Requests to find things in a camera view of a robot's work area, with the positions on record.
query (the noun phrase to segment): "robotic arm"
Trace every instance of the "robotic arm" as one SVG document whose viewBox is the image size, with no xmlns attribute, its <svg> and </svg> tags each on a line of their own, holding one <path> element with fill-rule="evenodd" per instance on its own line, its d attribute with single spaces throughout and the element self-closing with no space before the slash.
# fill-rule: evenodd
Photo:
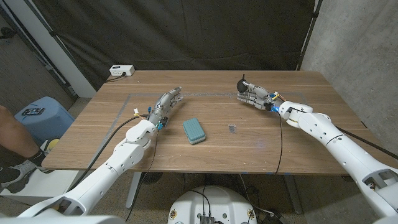
<svg viewBox="0 0 398 224">
<path fill-rule="evenodd" d="M 167 115 L 177 101 L 181 87 L 164 93 L 148 115 L 129 129 L 126 137 L 114 148 L 112 156 L 71 191 L 30 207 L 19 218 L 87 215 L 116 179 L 137 164 L 150 146 L 150 137 L 167 123 Z"/>
<path fill-rule="evenodd" d="M 381 217 L 398 215 L 398 170 L 387 166 L 345 136 L 329 116 L 313 113 L 312 108 L 285 101 L 277 92 L 238 82 L 238 100 L 260 110 L 274 111 L 293 127 L 300 128 L 323 144 L 345 171 L 354 179 L 370 206 Z"/>
</svg>

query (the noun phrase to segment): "blue led light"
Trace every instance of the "blue led light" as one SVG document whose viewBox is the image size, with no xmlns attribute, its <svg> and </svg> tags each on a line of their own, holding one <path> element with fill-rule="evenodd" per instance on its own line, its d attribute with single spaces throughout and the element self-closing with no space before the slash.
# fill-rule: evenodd
<svg viewBox="0 0 398 224">
<path fill-rule="evenodd" d="M 273 106 L 273 107 L 271 108 L 271 111 L 272 111 L 272 112 L 278 112 L 278 111 L 279 111 L 279 108 Z"/>
</svg>

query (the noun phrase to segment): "concrete wall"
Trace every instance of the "concrete wall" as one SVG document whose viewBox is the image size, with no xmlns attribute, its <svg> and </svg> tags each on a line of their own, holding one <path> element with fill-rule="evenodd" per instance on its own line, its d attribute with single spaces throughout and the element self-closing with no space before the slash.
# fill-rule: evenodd
<svg viewBox="0 0 398 224">
<path fill-rule="evenodd" d="M 398 154 L 398 1 L 324 0 L 302 70 L 316 70 Z"/>
</svg>

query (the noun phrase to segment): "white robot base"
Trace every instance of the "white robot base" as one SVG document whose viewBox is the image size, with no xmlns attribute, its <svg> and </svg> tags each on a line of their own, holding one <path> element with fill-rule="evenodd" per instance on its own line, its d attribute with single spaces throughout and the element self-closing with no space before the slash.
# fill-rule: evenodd
<svg viewBox="0 0 398 224">
<path fill-rule="evenodd" d="M 188 224 L 188 223 L 214 223 L 214 221 L 224 224 L 256 224 L 256 215 L 252 212 L 251 204 L 240 194 L 226 187 L 209 185 L 197 187 L 194 191 L 188 191 L 178 198 L 172 205 L 168 217 L 168 224 Z"/>
</svg>

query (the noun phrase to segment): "table leg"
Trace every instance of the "table leg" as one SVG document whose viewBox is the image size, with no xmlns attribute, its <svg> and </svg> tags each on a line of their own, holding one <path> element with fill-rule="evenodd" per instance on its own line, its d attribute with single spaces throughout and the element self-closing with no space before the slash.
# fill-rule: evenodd
<svg viewBox="0 0 398 224">
<path fill-rule="evenodd" d="M 134 202 L 134 198 L 136 197 L 138 183 L 139 179 L 141 178 L 141 174 L 142 172 L 134 172 L 130 185 L 129 195 L 127 196 L 126 208 L 132 207 L 132 203 Z"/>
<path fill-rule="evenodd" d="M 303 213 L 303 208 L 301 207 L 299 193 L 297 192 L 296 183 L 294 181 L 293 175 L 284 175 L 285 184 L 287 187 L 287 191 L 290 195 L 290 200 L 293 205 L 294 212 L 296 214 Z"/>
</svg>

